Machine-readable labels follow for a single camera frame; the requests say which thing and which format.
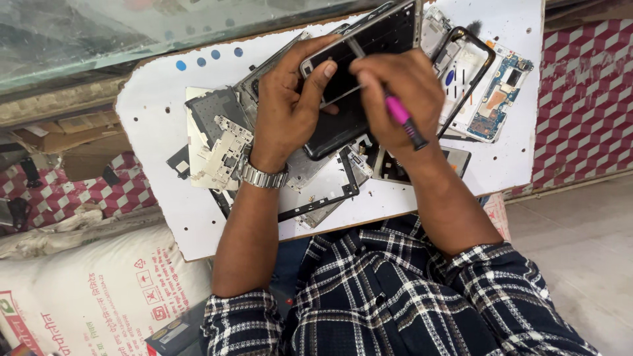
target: gray tile floor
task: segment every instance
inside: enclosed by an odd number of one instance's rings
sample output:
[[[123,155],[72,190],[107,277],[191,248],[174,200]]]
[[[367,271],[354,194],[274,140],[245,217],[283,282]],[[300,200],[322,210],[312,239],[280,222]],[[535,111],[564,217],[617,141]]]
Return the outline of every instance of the gray tile floor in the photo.
[[[514,247],[603,355],[633,354],[633,175],[506,206]]]

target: hand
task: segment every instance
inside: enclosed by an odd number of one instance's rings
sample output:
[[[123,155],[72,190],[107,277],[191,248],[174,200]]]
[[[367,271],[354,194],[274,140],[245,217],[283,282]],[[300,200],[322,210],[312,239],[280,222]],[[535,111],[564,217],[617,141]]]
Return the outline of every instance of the hand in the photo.
[[[406,168],[421,157],[439,149],[436,138],[444,91],[428,57],[419,49],[403,54],[375,54],[354,60],[349,71],[361,84],[361,100],[372,134],[381,146]],[[429,146],[413,151],[413,145],[401,125],[388,114],[383,86],[397,96]]]
[[[295,43],[277,66],[261,77],[255,142],[250,157],[251,164],[258,170],[280,172],[288,156],[308,142],[314,133],[323,90],[337,65],[331,60],[318,65],[298,94],[296,90],[303,78],[299,65],[307,56],[339,37],[327,35]],[[339,112],[334,105],[323,110],[331,114]]]

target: silver metal watch strap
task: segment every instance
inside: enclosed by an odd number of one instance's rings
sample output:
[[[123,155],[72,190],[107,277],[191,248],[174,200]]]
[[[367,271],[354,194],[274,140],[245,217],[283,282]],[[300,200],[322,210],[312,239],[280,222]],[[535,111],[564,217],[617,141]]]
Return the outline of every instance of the silver metal watch strap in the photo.
[[[259,188],[281,188],[288,181],[288,164],[283,172],[271,174],[258,170],[246,161],[241,167],[239,177],[242,181]]]

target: plaid shirt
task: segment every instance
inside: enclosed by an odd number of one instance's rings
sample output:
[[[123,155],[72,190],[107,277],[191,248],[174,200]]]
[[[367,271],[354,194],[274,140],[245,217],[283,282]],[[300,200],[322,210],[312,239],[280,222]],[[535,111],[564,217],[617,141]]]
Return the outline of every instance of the plaid shirt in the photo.
[[[536,264],[512,245],[450,263],[416,215],[379,231],[314,236],[287,320],[257,289],[211,295],[206,355],[598,355],[554,309]]]

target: screwdriver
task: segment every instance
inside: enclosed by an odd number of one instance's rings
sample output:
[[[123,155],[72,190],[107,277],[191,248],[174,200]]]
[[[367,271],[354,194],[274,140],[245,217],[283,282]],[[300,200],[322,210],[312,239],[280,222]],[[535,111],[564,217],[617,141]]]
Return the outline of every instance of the screwdriver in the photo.
[[[356,41],[354,37],[347,38],[345,40],[345,43],[348,44],[349,48],[356,55],[356,57],[358,58],[365,57],[365,52],[363,51],[363,48],[361,48],[361,46],[358,44],[358,42]],[[404,107],[404,105],[402,105],[402,102],[400,102],[400,99],[393,96],[387,90],[387,88],[384,88],[384,91],[385,91],[385,105],[387,109],[389,110],[391,117],[393,117],[397,123],[402,125],[402,127],[404,128],[404,131],[409,136],[409,139],[411,140],[411,143],[413,144],[413,150],[418,151],[424,148],[426,145],[428,145],[429,142],[425,140],[424,137],[422,137],[422,135],[420,135],[418,129],[415,127],[415,124],[413,123],[413,120],[411,119],[411,114]]]

